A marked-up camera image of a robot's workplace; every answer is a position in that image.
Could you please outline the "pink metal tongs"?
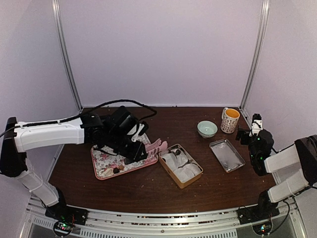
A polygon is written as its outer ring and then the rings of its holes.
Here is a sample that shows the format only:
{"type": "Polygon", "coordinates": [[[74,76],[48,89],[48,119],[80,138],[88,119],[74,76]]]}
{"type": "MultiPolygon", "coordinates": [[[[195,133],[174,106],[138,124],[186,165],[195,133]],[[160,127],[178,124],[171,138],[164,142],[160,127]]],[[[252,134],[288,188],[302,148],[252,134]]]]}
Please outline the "pink metal tongs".
{"type": "Polygon", "coordinates": [[[146,152],[149,156],[154,156],[159,152],[162,152],[168,148],[167,141],[161,139],[156,140],[154,143],[146,146],[146,152]]]}

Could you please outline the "white chocolate piece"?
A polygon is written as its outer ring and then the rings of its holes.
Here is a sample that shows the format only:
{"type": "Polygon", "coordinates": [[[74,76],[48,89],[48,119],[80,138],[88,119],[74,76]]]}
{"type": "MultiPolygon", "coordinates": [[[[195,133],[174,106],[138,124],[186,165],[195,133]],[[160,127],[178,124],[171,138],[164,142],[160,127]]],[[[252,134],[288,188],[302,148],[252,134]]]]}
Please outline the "white chocolate piece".
{"type": "Polygon", "coordinates": [[[103,171],[103,176],[108,177],[113,174],[113,169],[112,168],[107,168],[106,170],[103,171]]]}

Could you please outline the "bear print tin lid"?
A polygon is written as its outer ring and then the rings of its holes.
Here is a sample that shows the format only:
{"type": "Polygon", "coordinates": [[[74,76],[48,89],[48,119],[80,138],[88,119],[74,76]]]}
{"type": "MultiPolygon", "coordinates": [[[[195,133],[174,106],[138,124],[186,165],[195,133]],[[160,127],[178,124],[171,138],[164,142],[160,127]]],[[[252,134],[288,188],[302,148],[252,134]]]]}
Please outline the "bear print tin lid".
{"type": "Polygon", "coordinates": [[[226,173],[233,172],[245,165],[245,161],[228,139],[209,144],[209,147],[226,173]]]}

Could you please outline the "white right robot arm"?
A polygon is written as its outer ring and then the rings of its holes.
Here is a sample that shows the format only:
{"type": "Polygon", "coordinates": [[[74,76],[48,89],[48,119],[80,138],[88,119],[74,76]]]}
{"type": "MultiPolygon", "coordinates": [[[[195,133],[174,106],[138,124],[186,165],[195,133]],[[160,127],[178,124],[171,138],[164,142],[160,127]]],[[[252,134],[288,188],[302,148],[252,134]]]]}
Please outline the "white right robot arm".
{"type": "Polygon", "coordinates": [[[284,178],[259,195],[254,215],[264,219],[278,203],[312,188],[317,182],[317,136],[297,139],[274,152],[272,134],[265,129],[241,129],[236,140],[248,146],[250,163],[259,176],[284,174],[284,178]]]}

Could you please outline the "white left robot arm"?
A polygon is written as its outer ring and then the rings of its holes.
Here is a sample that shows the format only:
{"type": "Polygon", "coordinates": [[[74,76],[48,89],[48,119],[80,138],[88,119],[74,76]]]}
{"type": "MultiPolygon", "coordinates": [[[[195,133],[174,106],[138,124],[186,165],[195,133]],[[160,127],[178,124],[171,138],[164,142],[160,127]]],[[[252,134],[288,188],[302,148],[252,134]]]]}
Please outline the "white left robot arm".
{"type": "Polygon", "coordinates": [[[7,121],[1,137],[0,173],[20,181],[36,195],[60,220],[71,216],[62,193],[43,180],[27,161],[26,152],[31,149],[61,144],[92,144],[107,146],[125,158],[126,164],[147,158],[146,147],[137,138],[148,125],[140,122],[124,106],[111,115],[99,116],[94,112],[51,121],[18,122],[15,117],[7,121]]]}

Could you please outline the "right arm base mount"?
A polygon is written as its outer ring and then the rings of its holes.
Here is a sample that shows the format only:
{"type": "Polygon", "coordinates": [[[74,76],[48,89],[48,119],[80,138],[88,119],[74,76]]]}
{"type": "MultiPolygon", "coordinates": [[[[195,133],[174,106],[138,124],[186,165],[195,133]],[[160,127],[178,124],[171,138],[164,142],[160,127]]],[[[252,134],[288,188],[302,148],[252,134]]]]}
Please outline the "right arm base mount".
{"type": "Polygon", "coordinates": [[[259,195],[257,205],[238,208],[237,217],[241,225],[269,219],[280,214],[277,206],[278,202],[272,203],[267,191],[264,191],[259,195]]]}

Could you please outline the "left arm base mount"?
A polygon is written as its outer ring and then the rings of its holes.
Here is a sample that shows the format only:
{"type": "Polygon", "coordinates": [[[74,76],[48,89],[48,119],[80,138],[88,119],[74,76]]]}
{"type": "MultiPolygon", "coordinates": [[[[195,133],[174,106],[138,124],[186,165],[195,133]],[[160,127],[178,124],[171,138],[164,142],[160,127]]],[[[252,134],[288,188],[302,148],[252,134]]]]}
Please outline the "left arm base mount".
{"type": "Polygon", "coordinates": [[[85,225],[88,210],[68,206],[62,191],[57,188],[57,192],[58,203],[53,206],[45,206],[45,215],[68,225],[85,225]]]}

